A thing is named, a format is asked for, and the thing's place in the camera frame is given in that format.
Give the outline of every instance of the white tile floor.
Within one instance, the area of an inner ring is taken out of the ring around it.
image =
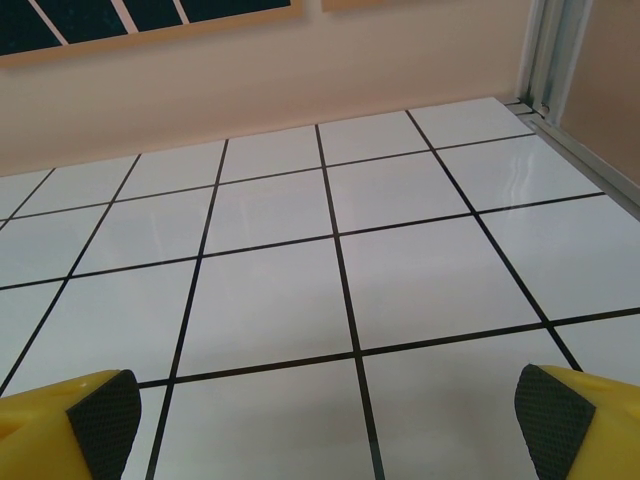
[[[126,480],[534,479],[528,362],[640,384],[640,223],[494,99],[410,113],[0,178],[0,393],[131,368]]]

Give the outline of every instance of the beige wall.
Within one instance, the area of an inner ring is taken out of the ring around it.
[[[0,174],[516,88],[531,0],[415,0],[0,71]]]
[[[595,0],[562,127],[640,185],[640,0]]]

